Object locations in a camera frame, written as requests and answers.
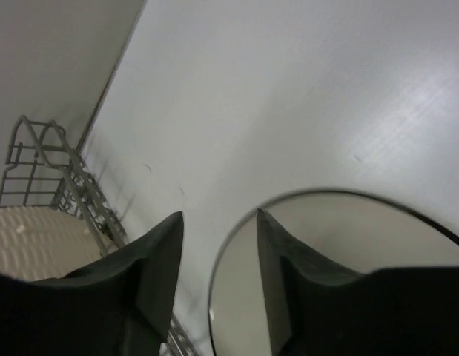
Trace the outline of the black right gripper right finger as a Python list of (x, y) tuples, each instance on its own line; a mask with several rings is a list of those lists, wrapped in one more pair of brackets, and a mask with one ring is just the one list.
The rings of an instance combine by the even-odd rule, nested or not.
[(274, 355), (459, 355), (459, 267), (363, 274), (264, 210), (257, 253)]

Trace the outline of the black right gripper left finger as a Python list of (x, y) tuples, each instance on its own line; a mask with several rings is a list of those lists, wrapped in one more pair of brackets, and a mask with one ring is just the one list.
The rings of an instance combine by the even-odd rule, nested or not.
[(0, 274), (0, 355), (157, 355), (168, 337), (183, 237), (177, 211), (63, 277)]

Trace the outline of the white plate red characters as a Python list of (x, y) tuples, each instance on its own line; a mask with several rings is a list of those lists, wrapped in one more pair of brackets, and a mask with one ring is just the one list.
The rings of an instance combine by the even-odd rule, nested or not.
[(0, 209), (0, 273), (25, 281), (63, 277), (101, 258), (85, 221), (40, 207)]

